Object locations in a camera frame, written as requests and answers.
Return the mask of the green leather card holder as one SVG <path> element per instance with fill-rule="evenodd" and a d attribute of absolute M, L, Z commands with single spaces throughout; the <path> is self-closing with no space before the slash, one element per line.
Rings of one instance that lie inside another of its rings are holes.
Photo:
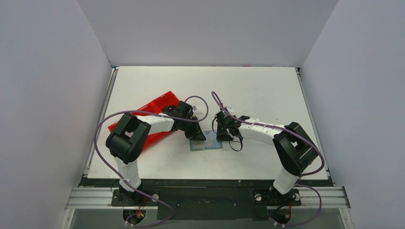
<path fill-rule="evenodd" d="M 206 138 L 205 141 L 190 140 L 191 151 L 203 151 L 203 150 L 216 150 L 222 149 L 223 144 L 216 139 L 216 132 L 213 130 L 203 131 Z"/>

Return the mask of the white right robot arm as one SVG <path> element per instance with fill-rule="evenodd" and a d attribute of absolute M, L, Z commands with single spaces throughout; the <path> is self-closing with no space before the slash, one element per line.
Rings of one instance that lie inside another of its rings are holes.
<path fill-rule="evenodd" d="M 245 115 L 237 118 L 225 111 L 219 111 L 214 121 L 217 122 L 217 139 L 220 141 L 231 141 L 236 137 L 241 141 L 253 139 L 275 147 L 282 168 L 269 197 L 276 204 L 288 198 L 288 192 L 319 156 L 313 141 L 296 122 L 272 125 Z"/>

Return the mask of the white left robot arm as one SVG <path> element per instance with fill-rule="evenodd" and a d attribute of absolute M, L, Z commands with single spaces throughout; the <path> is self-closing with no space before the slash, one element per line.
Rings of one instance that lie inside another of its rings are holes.
<path fill-rule="evenodd" d="M 142 191 L 137 159 L 146 144 L 149 135 L 161 132 L 181 130 L 189 140 L 205 141 L 193 108 L 186 102 L 168 105 L 163 112 L 155 115 L 136 116 L 124 113 L 117 126 L 106 140 L 106 147 L 117 163 L 122 178 L 119 182 L 120 191 L 124 192 L 124 200 L 130 205 L 137 205 L 142 200 Z"/>

